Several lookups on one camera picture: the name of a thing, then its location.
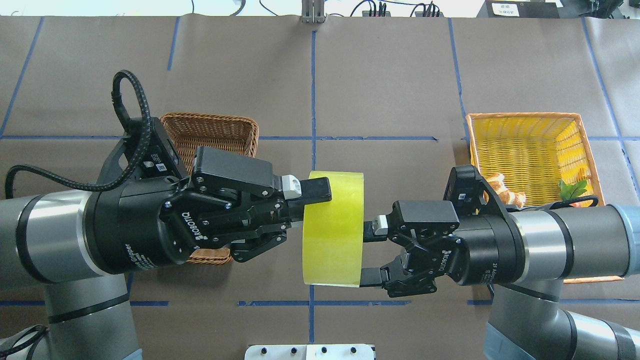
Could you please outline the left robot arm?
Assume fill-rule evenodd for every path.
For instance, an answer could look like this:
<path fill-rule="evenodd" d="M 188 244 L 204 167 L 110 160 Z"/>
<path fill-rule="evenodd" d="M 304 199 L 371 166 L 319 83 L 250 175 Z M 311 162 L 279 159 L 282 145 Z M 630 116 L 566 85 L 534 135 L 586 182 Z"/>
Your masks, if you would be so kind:
<path fill-rule="evenodd" d="M 247 262 L 284 243 L 306 205 L 332 198 L 326 177 L 200 146 L 188 174 L 175 153 L 142 162 L 115 189 L 1 201 L 1 289 L 45 285 L 48 326 L 1 340 L 1 358 L 141 360 L 125 274 L 182 265 L 198 249 Z"/>

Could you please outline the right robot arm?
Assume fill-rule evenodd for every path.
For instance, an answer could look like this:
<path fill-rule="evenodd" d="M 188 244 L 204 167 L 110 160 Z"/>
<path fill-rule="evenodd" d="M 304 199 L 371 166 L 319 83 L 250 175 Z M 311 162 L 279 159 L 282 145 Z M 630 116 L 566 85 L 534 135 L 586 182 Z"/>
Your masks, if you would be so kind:
<path fill-rule="evenodd" d="M 637 360 L 639 331 L 560 307 L 563 281 L 639 273 L 639 208 L 534 208 L 458 215 L 450 201 L 397 201 L 363 241 L 403 252 L 364 268 L 359 286 L 389 297 L 436 292 L 435 280 L 489 285 L 489 360 Z"/>

